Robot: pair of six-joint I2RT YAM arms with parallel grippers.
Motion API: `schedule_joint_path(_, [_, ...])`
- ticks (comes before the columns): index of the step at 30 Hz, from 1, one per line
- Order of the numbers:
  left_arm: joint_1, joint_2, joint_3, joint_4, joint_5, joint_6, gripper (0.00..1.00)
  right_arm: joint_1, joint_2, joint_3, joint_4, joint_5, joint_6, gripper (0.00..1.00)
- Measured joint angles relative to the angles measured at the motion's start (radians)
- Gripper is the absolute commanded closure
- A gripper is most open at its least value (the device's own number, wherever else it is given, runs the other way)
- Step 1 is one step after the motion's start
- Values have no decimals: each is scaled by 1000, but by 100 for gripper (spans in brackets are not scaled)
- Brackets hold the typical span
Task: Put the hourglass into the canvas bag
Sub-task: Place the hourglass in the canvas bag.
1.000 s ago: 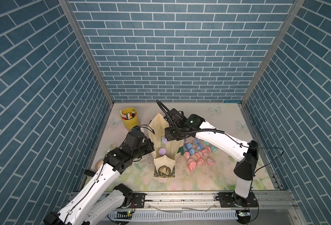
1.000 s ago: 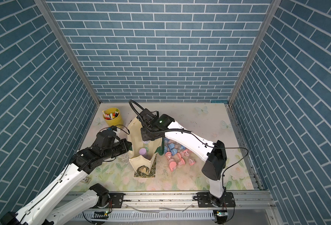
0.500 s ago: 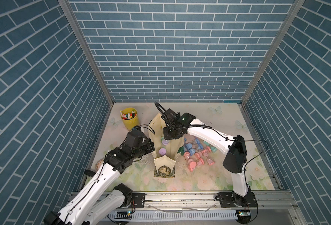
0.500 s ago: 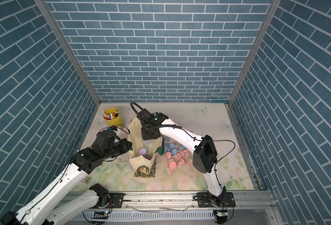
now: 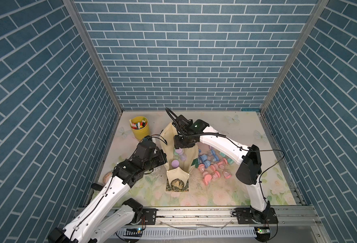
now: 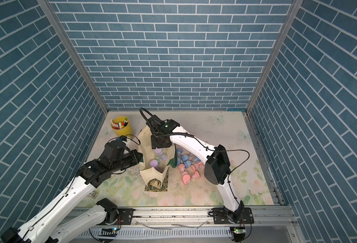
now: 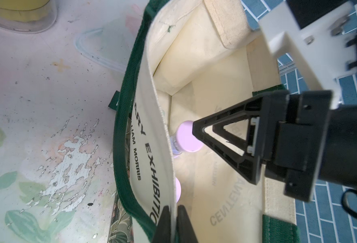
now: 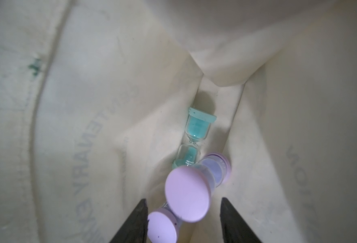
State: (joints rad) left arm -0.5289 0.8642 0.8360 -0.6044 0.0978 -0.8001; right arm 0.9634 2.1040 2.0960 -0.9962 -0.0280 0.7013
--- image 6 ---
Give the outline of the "cream canvas tote bag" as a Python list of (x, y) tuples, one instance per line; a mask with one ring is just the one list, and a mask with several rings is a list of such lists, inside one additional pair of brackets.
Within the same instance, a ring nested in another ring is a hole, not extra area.
[(144, 127), (138, 138), (141, 144), (138, 152), (143, 154), (139, 163), (140, 174), (145, 183), (147, 192), (166, 192), (168, 190), (169, 168), (176, 167), (176, 148), (152, 148), (152, 133), (149, 127)]

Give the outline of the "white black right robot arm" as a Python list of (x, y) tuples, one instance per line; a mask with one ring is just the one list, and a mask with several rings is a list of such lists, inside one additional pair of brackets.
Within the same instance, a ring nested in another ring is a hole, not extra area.
[(228, 150), (222, 146), (210, 145), (187, 132), (172, 119), (161, 120), (145, 108), (140, 108), (141, 116), (152, 133), (152, 148), (168, 148), (177, 144), (195, 155), (205, 165), (204, 176), (216, 185), (224, 203), (222, 210), (231, 223), (254, 223), (253, 216), (245, 208), (243, 201), (230, 180), (233, 170), (228, 157)]

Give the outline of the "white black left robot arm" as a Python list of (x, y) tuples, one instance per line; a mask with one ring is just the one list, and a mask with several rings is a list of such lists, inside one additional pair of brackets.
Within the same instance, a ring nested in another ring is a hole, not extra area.
[(118, 207), (107, 198), (67, 223), (62, 221), (113, 173), (136, 166), (142, 159), (143, 154), (130, 149), (124, 136), (106, 143), (99, 158), (81, 166), (66, 188), (32, 219), (18, 228), (7, 229), (1, 235), (2, 242), (68, 243), (95, 225), (119, 226)]

